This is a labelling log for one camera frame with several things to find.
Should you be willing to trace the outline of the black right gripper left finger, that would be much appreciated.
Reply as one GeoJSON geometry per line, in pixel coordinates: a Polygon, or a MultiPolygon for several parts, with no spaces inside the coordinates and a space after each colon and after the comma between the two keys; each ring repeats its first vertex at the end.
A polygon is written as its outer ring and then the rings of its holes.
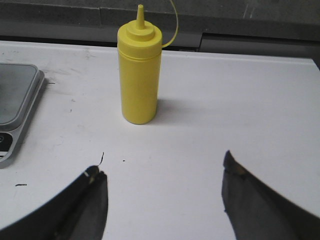
{"type": "Polygon", "coordinates": [[[88,167],[58,195],[1,229],[2,240],[101,240],[108,215],[107,175],[88,167]]]}

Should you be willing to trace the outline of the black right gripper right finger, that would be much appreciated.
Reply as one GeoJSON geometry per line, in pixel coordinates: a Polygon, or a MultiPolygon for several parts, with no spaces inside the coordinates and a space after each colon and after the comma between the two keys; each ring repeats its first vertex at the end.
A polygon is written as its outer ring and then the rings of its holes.
{"type": "Polygon", "coordinates": [[[283,197],[239,164],[223,159],[221,196],[237,240],[318,240],[320,218],[283,197]]]}

